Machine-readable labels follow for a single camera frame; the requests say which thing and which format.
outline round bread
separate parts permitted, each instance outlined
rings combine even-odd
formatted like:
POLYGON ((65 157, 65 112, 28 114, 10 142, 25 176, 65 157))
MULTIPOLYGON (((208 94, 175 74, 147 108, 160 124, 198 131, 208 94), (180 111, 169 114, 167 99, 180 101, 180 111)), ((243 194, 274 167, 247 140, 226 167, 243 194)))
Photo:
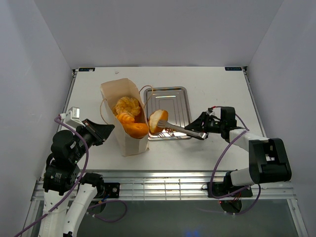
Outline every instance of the round bread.
POLYGON ((122 125, 125 132, 132 138, 143 138, 149 132, 148 126, 145 123, 122 123, 122 125))
POLYGON ((121 113, 119 115, 116 115, 116 117, 121 123, 135 122, 135 119, 132 116, 130 116, 128 113, 121 113))
POLYGON ((168 121, 168 112, 166 110, 156 110, 149 116, 148 126, 151 134, 163 131, 162 127, 157 127, 159 120, 168 121))
POLYGON ((135 98, 129 98, 124 96, 120 98, 115 105, 115 110, 117 114, 128 113, 133 118, 138 116, 141 112, 141 108, 139 106, 139 102, 135 98))

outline brown paper bag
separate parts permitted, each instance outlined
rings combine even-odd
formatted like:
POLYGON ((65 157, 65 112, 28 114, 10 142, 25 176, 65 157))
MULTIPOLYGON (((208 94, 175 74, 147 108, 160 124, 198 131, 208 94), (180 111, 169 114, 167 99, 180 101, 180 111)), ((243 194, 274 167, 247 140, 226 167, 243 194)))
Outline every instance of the brown paper bag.
POLYGON ((122 78, 119 80, 113 80, 101 84, 101 94, 104 102, 105 109, 110 119, 110 123, 114 124, 114 134, 119 143, 120 152, 123 156, 136 155, 145 152, 148 148, 148 136, 146 135, 142 139, 135 139, 128 135, 120 121, 113 114, 113 107, 116 105, 117 101, 123 96, 134 97, 139 101, 142 108, 141 116, 139 122, 147 123, 147 118, 144 113, 144 104, 139 95, 139 90, 136 85, 128 78, 122 78))

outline tabletop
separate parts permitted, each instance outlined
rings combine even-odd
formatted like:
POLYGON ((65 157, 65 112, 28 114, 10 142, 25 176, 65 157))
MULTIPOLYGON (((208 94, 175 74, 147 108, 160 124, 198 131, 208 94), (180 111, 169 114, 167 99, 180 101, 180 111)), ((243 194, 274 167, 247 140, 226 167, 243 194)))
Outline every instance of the tabletop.
MULTIPOLYGON (((226 71, 224 67, 103 67, 90 72, 78 72, 67 109, 80 108, 80 119, 104 124, 100 116, 102 101, 100 85, 129 78, 138 88, 183 86, 187 89, 192 120, 211 106, 232 106, 250 131, 262 135, 260 123, 243 71, 226 71)), ((220 116, 220 109, 215 115, 220 116)), ((178 139, 149 141, 150 149, 142 154, 123 157, 115 135, 98 147, 91 147, 89 170, 139 171, 206 171, 212 170, 227 146, 220 134, 210 134, 204 141, 178 139)), ((84 157, 78 163, 82 168, 84 157)), ((218 170, 248 167, 248 152, 232 146, 218 170)))

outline bread slice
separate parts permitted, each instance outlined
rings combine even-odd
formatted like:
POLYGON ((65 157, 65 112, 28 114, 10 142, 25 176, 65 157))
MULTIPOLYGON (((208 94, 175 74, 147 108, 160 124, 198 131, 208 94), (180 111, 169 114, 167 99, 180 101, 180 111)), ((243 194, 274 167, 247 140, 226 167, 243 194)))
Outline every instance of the bread slice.
POLYGON ((149 116, 149 131, 151 134, 159 133, 163 131, 163 128, 157 127, 159 120, 168 121, 168 112, 166 110, 156 110, 149 116))

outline rectangular tray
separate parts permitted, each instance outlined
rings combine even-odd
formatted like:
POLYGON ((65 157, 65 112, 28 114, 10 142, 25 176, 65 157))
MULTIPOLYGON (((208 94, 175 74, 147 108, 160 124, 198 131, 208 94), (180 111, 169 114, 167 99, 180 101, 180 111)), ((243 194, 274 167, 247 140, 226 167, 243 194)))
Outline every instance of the rectangular tray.
MULTIPOLYGON (((144 92, 144 101, 147 101, 152 94, 152 89, 144 92)), ((192 122, 188 93, 186 88, 177 87, 157 87, 145 106, 147 118, 156 110, 166 110, 169 113, 168 122, 177 126, 185 127, 192 122)), ((158 134, 149 134, 149 140, 169 140, 169 139, 189 139, 181 132, 166 132, 163 130, 158 134)))

